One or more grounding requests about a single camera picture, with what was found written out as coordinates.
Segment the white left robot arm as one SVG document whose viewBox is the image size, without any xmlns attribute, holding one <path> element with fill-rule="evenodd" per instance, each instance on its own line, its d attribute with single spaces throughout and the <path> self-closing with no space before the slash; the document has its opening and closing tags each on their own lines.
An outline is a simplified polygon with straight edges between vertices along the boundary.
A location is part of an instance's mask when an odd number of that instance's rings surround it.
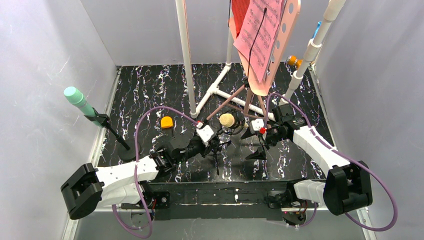
<svg viewBox="0 0 424 240">
<path fill-rule="evenodd" d="M 179 163 L 200 154 L 206 157 L 222 149 L 217 136 L 205 143 L 198 135 L 190 140 L 172 137 L 139 161 L 95 168 L 81 165 L 60 187 L 71 220 L 84 218 L 98 207 L 137 204 L 137 182 L 153 181 L 172 174 Z"/>
</svg>

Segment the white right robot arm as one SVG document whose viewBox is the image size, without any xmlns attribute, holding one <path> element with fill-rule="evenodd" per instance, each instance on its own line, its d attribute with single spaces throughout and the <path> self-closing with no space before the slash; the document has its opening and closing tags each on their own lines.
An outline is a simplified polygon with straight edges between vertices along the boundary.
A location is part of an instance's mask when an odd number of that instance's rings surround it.
<svg viewBox="0 0 424 240">
<path fill-rule="evenodd" d="M 275 123 L 263 118 L 251 121 L 242 139 L 257 136 L 259 148 L 246 159 L 266 160 L 266 150 L 283 140 L 289 140 L 304 150 L 326 173 L 325 182 L 301 178 L 290 181 L 283 193 L 266 197 L 270 208 L 280 208 L 293 202 L 311 201 L 325 205 L 334 215 L 348 213 L 373 203 L 370 174 L 355 163 L 339 156 L 305 117 L 297 117 L 292 107 L 278 106 L 272 110 Z"/>
</svg>

